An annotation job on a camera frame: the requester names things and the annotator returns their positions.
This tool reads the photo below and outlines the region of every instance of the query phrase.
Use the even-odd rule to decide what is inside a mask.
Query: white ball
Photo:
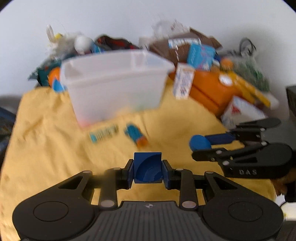
[[[91,50],[93,40],[84,35],[78,36],[75,39],[74,48],[79,54],[85,54]]]

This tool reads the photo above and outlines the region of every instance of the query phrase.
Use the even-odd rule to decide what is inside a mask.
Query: white wall
[[[249,37],[281,102],[272,115],[288,116],[285,86],[296,84],[296,14],[281,0],[13,0],[0,13],[0,105],[1,96],[16,101],[34,86],[26,78],[46,57],[47,24],[55,32],[104,33],[137,43],[164,18],[213,35],[224,48]]]

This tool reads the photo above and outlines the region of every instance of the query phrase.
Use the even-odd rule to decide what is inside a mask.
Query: wrinkled yellow fabric
[[[195,162],[188,142],[195,134],[223,133],[224,127],[195,100],[176,100],[170,80],[158,109],[118,117],[84,129],[77,124],[68,92],[57,94],[50,88],[38,88],[21,100],[1,170],[2,240],[19,240],[12,223],[12,212],[24,199],[83,170],[98,174],[109,168],[124,167],[134,152],[139,151],[123,132],[128,122],[133,122],[147,136],[150,145],[141,151],[162,152],[162,158],[167,159],[173,168],[186,168],[194,174],[203,175],[207,170],[222,174],[217,163]],[[90,131],[112,124],[119,126],[116,136],[98,143],[91,142]],[[241,144],[234,142],[225,147],[235,149]],[[275,197],[269,180],[233,180],[269,199]],[[163,184],[133,184],[131,190],[118,191],[118,201],[178,202],[178,193],[177,190],[166,190]],[[198,195],[199,203],[203,204],[201,192],[198,191]],[[93,198],[93,203],[97,202],[98,192]]]

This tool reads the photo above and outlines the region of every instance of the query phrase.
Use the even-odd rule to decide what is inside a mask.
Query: human hand
[[[292,168],[289,173],[280,179],[271,179],[277,196],[287,194],[287,187],[285,184],[296,181],[296,167]]]

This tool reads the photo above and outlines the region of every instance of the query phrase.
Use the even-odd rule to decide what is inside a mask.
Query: translucent storage container
[[[80,126],[159,106],[172,62],[144,50],[110,51],[63,61],[60,82],[68,88]]]

